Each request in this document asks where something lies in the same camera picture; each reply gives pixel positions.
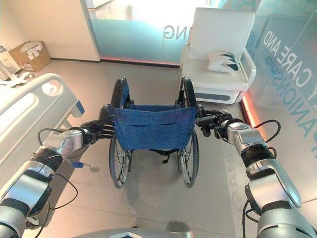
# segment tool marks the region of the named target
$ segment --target red light strip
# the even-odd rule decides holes
[[[135,59],[118,59],[118,58],[109,58],[109,57],[100,57],[102,60],[117,60],[117,61],[127,61],[127,62],[137,62],[137,63],[155,63],[155,64],[169,64],[180,66],[178,63],[170,62],[157,62],[157,61],[146,61],[146,60],[135,60]]]
[[[255,108],[254,108],[254,105],[253,105],[253,102],[250,98],[249,93],[246,93],[246,95],[242,98],[242,103],[243,103],[244,108],[247,112],[247,117],[250,121],[251,126],[255,127],[256,125],[260,124],[261,120],[259,119],[259,116],[258,116],[257,112],[255,111]],[[262,127],[259,127],[258,130],[259,130],[261,136],[263,137],[263,139],[267,140],[266,133],[265,133],[264,129]]]

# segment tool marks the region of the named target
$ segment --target glass wall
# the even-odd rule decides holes
[[[257,76],[243,99],[253,125],[281,122],[269,144],[303,201],[317,197],[316,8],[315,0],[262,0],[247,43]],[[266,138],[275,131],[262,128]]]
[[[102,58],[179,64],[195,8],[255,11],[260,0],[86,0]]]

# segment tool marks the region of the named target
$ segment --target wheelchair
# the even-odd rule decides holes
[[[135,150],[148,149],[167,156],[176,153],[184,184],[191,188],[199,168],[199,145],[195,120],[203,108],[197,105],[193,85],[183,77],[174,105],[135,105],[125,77],[115,83],[111,103],[101,108],[100,118],[111,116],[113,130],[109,169],[113,184],[122,188],[131,171]]]

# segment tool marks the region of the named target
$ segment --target robotic arm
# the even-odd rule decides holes
[[[232,144],[241,156],[250,182],[245,193],[251,208],[260,215],[258,238],[317,238],[313,227],[300,214],[301,197],[256,128],[228,112],[200,109],[197,126],[204,136],[214,130],[216,138]]]
[[[0,191],[0,238],[22,237],[28,217],[39,213],[52,191],[50,182],[60,164],[74,151],[98,139],[111,138],[112,127],[103,117],[47,137],[30,161]]]
[[[251,128],[228,112],[205,111],[198,105],[204,136],[214,130],[216,138],[233,144],[246,166],[250,182],[245,192],[252,209],[261,218],[258,238],[317,238],[302,216],[300,195],[281,163],[270,152],[256,128]],[[26,220],[39,213],[52,191],[50,182],[64,159],[76,150],[111,138],[112,116],[101,110],[99,120],[52,134],[44,141],[0,191],[0,238],[22,237]]]

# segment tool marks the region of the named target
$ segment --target white armchair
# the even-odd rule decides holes
[[[254,12],[196,9],[180,70],[182,76],[192,80],[198,101],[226,104],[241,101],[256,75],[256,67],[245,49],[254,17]],[[211,52],[234,54],[239,73],[208,70]]]

